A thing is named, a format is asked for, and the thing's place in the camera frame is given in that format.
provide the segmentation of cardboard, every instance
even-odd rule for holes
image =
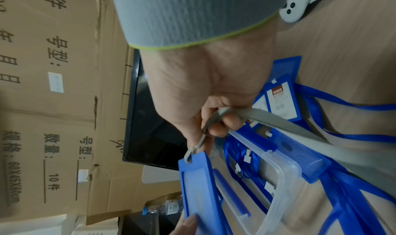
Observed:
[[[0,222],[84,214],[89,182],[77,175],[94,154],[96,0],[0,1]]]
[[[180,191],[122,162],[133,52],[112,0],[0,0],[0,17],[0,223],[95,223]]]
[[[133,49],[124,39],[113,1],[99,0],[99,4],[96,166],[92,171],[87,224],[141,211],[146,201],[180,191],[179,181],[142,183],[143,165],[122,161]]]

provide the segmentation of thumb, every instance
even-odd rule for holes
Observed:
[[[189,216],[182,223],[178,223],[175,230],[169,235],[195,235],[198,227],[198,219],[195,214]]]

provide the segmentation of blue card holder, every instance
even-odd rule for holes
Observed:
[[[273,79],[263,87],[268,111],[289,120],[290,122],[301,120],[301,112],[298,107],[293,82],[288,74]]]
[[[212,165],[205,152],[191,156],[191,162],[179,160],[184,214],[199,217],[197,235],[227,235]]]

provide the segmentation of plastic water bottle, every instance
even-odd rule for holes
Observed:
[[[183,198],[181,195],[181,192],[177,192],[148,201],[146,206],[143,207],[142,215],[147,213],[158,213],[159,215],[181,213],[183,210]]]

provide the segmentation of fingernail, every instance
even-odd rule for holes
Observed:
[[[189,218],[184,222],[185,226],[192,226],[195,223],[197,223],[197,217],[196,214],[192,214],[189,216]]]

